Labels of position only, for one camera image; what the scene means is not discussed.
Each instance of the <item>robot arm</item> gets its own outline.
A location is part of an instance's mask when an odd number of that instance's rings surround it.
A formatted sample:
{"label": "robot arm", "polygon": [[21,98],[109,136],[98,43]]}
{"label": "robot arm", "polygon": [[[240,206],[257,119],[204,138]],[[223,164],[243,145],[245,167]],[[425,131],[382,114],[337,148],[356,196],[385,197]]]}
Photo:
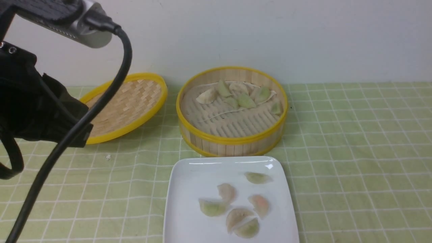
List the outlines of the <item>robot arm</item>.
{"label": "robot arm", "polygon": [[[15,14],[92,48],[108,44],[112,34],[121,39],[124,56],[120,69],[91,108],[72,98],[57,80],[41,76],[35,69],[34,54],[3,41]],[[36,175],[7,243],[17,242],[48,174],[64,150],[85,145],[92,129],[90,122],[121,87],[131,60],[128,36],[93,0],[0,0],[0,140],[12,167],[0,163],[0,179],[23,170],[14,138],[58,143]]]}
{"label": "robot arm", "polygon": [[[110,42],[112,33],[88,23],[95,20],[88,17],[92,13],[112,23],[93,0],[0,0],[0,140],[12,167],[0,163],[0,179],[23,170],[14,138],[59,142],[89,109],[71,97],[60,82],[36,71],[36,55],[3,41],[12,19],[18,14],[81,44],[100,48]],[[91,129],[92,125],[86,124],[68,146],[83,147]]]}

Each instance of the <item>dumpling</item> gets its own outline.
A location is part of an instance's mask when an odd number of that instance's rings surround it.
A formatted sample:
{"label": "dumpling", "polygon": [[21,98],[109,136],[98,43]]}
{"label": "dumpling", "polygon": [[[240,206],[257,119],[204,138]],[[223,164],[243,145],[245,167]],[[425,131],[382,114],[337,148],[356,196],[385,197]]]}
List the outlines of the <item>dumpling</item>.
{"label": "dumpling", "polygon": [[282,113],[282,107],[280,106],[279,100],[277,100],[270,109],[270,113],[274,115],[280,115]]}
{"label": "dumpling", "polygon": [[222,97],[228,97],[232,95],[229,91],[228,85],[223,80],[219,80],[219,82],[217,83],[217,92]]}
{"label": "dumpling", "polygon": [[262,86],[255,97],[255,103],[259,104],[267,101],[267,99],[270,97],[270,94],[270,89],[268,87]]}
{"label": "dumpling", "polygon": [[209,217],[219,216],[225,213],[226,203],[199,199],[201,212]]}
{"label": "dumpling", "polygon": [[230,105],[231,107],[233,107],[234,109],[236,109],[236,110],[238,109],[238,102],[233,97],[225,98],[223,101],[225,103],[227,103],[228,105]]}
{"label": "dumpling", "polygon": [[269,211],[269,202],[261,195],[253,195],[248,198],[254,206],[254,211],[263,219]]}
{"label": "dumpling", "polygon": [[196,98],[196,100],[200,104],[210,104],[210,103],[212,103],[213,101],[216,100],[216,97],[217,97],[216,89],[211,88],[209,90],[206,90],[204,93],[200,94]]}
{"label": "dumpling", "polygon": [[227,204],[230,204],[234,201],[235,199],[235,188],[228,184],[228,183],[223,183],[219,186],[217,186],[218,190],[219,190],[219,196],[222,198],[222,200],[224,202],[226,202]]}
{"label": "dumpling", "polygon": [[234,208],[226,217],[226,230],[232,232],[234,226],[243,221],[248,216],[253,216],[254,213],[247,208]]}
{"label": "dumpling", "polygon": [[266,174],[246,172],[246,179],[253,184],[264,184],[270,180],[270,177]]}
{"label": "dumpling", "polygon": [[245,93],[241,93],[241,95],[239,95],[237,101],[238,101],[239,106],[247,108],[247,109],[257,107],[255,102],[249,97],[249,95],[247,95]]}
{"label": "dumpling", "polygon": [[260,230],[260,224],[258,223],[258,219],[254,218],[251,221],[235,229],[234,233],[238,237],[249,239],[256,236],[259,230]]}
{"label": "dumpling", "polygon": [[234,90],[234,91],[238,91],[238,92],[241,92],[241,93],[246,93],[247,95],[249,95],[249,89],[248,89],[248,87],[244,83],[242,83],[242,82],[232,82],[229,85],[229,89],[230,90]]}

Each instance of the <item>yellow rim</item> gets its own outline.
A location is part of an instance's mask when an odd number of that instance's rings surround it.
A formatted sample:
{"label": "yellow rim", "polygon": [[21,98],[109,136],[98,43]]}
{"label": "yellow rim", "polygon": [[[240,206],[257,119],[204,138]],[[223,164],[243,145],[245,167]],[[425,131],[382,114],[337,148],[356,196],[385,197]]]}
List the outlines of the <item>yellow rim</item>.
{"label": "yellow rim", "polygon": [[[184,136],[184,134],[183,134],[183,131],[182,131],[181,129],[180,129],[180,134],[182,135],[183,138],[185,138],[185,136]],[[270,145],[270,146],[269,146],[268,148],[266,148],[265,150],[263,150],[263,151],[259,151],[259,152],[257,152],[257,153],[253,153],[253,154],[248,155],[248,156],[264,155],[264,154],[270,152],[270,150],[272,150],[272,149],[277,145],[277,143],[279,143],[280,139],[282,138],[282,134],[283,134],[283,133],[280,134],[280,136],[277,138],[277,140],[276,140],[275,143],[273,143],[272,145]],[[208,152],[206,152],[206,151],[204,151],[204,150],[198,148],[197,146],[191,144],[187,139],[184,139],[184,141],[186,142],[187,145],[189,145],[189,147],[191,147],[193,150],[195,150],[197,153],[201,154],[202,156],[205,156],[205,157],[221,157],[221,156],[219,156],[219,155],[212,154],[212,153],[208,153]]]}
{"label": "yellow rim", "polygon": [[[128,75],[126,77],[126,79],[124,80],[124,83],[132,82],[132,81],[136,81],[136,80],[153,80],[161,86],[161,88],[162,88],[161,98],[158,100],[158,102],[155,104],[155,106],[153,108],[151,108],[145,115],[138,118],[137,120],[130,123],[129,125],[126,125],[126,126],[120,128],[118,130],[115,130],[113,132],[107,133],[107,134],[102,135],[102,136],[90,137],[87,140],[87,144],[103,143],[103,142],[118,138],[120,136],[123,136],[126,133],[129,133],[132,130],[135,130],[136,128],[138,128],[139,126],[144,124],[146,121],[148,121],[150,118],[152,118],[158,112],[158,110],[160,110],[162,108],[164,102],[166,101],[166,97],[168,96],[168,88],[166,87],[166,84],[165,84],[165,81],[163,80],[163,78],[157,74],[151,74],[151,73],[131,74],[131,75]],[[92,91],[90,91],[86,95],[84,95],[80,99],[80,101],[82,103],[86,104],[88,101],[93,99],[96,95],[104,92],[111,83],[112,83],[112,81],[109,81],[109,82],[102,84],[99,87],[96,87],[95,89],[93,89]]]}
{"label": "yellow rim", "polygon": [[[269,129],[267,129],[267,130],[261,132],[261,133],[258,133],[258,134],[252,135],[252,136],[248,136],[248,137],[236,137],[236,138],[231,138],[231,137],[218,137],[218,136],[215,136],[215,135],[207,134],[207,133],[205,133],[205,132],[203,132],[203,131],[200,131],[200,130],[196,129],[194,126],[192,126],[192,125],[191,125],[191,124],[186,120],[186,118],[183,116],[183,114],[181,113],[181,110],[180,110],[180,95],[183,93],[184,88],[185,88],[185,87],[186,87],[186,86],[187,86],[187,85],[188,85],[192,80],[194,80],[194,79],[197,78],[198,76],[201,76],[201,75],[203,75],[203,74],[206,74],[206,73],[208,73],[208,72],[212,72],[212,71],[215,71],[215,70],[220,70],[220,69],[243,69],[243,70],[253,71],[253,72],[259,73],[259,74],[261,74],[261,75],[267,77],[267,78],[270,79],[271,81],[273,81],[273,82],[278,86],[278,88],[281,90],[281,92],[282,92],[282,94],[283,94],[283,97],[284,97],[284,99],[282,100],[282,102],[285,104],[285,107],[287,108],[287,109],[285,109],[285,110],[283,111],[283,114],[281,115],[280,119],[276,122],[276,124],[273,125],[272,127],[270,127]],[[209,142],[218,143],[218,144],[225,144],[225,145],[248,144],[248,143],[253,143],[253,142],[259,141],[259,140],[261,140],[261,139],[263,139],[263,138],[268,137],[268,134],[275,132],[275,131],[276,131],[276,130],[281,126],[281,125],[283,125],[284,120],[285,120],[285,117],[286,117],[286,115],[287,115],[287,113],[288,113],[288,110],[289,110],[289,109],[288,109],[288,107],[289,107],[289,106],[288,106],[288,98],[287,98],[287,96],[286,96],[286,93],[285,93],[284,89],[282,88],[282,86],[281,86],[281,85],[276,81],[276,79],[272,78],[270,75],[268,75],[268,74],[266,74],[266,73],[264,73],[264,72],[261,72],[261,71],[259,71],[259,70],[253,69],[253,68],[248,68],[248,67],[236,67],[236,66],[216,67],[216,68],[212,68],[212,69],[206,70],[206,71],[204,71],[204,72],[202,72],[202,73],[199,73],[199,74],[193,76],[193,77],[192,77],[191,79],[189,79],[189,80],[186,82],[186,84],[181,88],[180,92],[179,92],[178,95],[177,95],[177,100],[176,100],[175,106],[176,106],[176,110],[177,110],[177,115],[178,115],[178,119],[179,119],[179,121],[180,121],[180,122],[185,126],[185,128],[186,128],[187,130],[189,130],[192,134],[194,134],[195,136],[200,137],[200,138],[202,138],[202,139],[205,139],[205,140],[207,140],[207,141],[209,141]]]}

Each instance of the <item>green dumpling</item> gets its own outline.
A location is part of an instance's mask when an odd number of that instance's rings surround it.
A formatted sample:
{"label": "green dumpling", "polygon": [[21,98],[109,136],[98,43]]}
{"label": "green dumpling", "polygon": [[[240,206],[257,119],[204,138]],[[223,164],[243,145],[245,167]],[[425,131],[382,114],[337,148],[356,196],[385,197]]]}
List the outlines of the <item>green dumpling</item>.
{"label": "green dumpling", "polygon": [[237,102],[239,106],[246,109],[257,107],[252,98],[249,97],[249,95],[247,95],[246,93],[241,93],[241,95],[238,96]]}
{"label": "green dumpling", "polygon": [[258,223],[258,219],[254,218],[253,220],[235,229],[234,233],[238,237],[250,239],[256,236],[259,230],[260,230],[260,224]]}
{"label": "green dumpling", "polygon": [[261,87],[258,91],[257,96],[255,97],[255,103],[260,104],[261,102],[267,101],[270,97],[271,91],[268,87]]}
{"label": "green dumpling", "polygon": [[266,183],[270,177],[266,174],[254,173],[254,172],[246,172],[246,179],[253,184],[264,184]]}
{"label": "green dumpling", "polygon": [[219,82],[217,83],[217,92],[222,97],[228,97],[232,95],[229,91],[228,85],[223,80],[219,80]]}
{"label": "green dumpling", "polygon": [[199,199],[201,212],[209,217],[219,216],[225,213],[226,203]]}

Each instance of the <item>woven bamboo lid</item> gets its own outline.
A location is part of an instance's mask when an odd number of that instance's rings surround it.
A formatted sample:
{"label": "woven bamboo lid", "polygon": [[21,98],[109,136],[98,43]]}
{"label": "woven bamboo lid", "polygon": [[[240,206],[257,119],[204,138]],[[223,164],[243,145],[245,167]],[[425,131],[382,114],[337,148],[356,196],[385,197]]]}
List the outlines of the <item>woven bamboo lid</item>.
{"label": "woven bamboo lid", "polygon": [[[90,91],[81,102],[92,107],[111,82]],[[153,117],[168,95],[163,78],[156,74],[132,74],[93,119],[87,144],[97,144],[125,135]]]}

